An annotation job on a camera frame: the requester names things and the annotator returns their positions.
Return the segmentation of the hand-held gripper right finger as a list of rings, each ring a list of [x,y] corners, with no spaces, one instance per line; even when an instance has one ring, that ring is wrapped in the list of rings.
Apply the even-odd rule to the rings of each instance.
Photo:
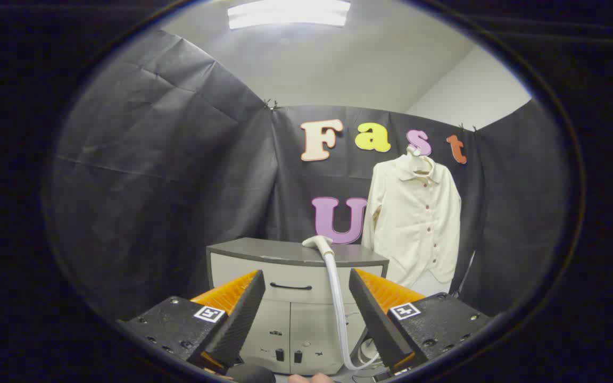
[[[423,296],[353,268],[349,290],[391,373],[416,369],[477,335],[492,317],[446,293]]]

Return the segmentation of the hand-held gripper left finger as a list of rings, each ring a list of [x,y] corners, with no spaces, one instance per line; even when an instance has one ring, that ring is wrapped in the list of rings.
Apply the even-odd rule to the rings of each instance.
[[[255,270],[195,298],[170,296],[119,325],[153,349],[226,373],[240,361],[265,291],[264,274]]]

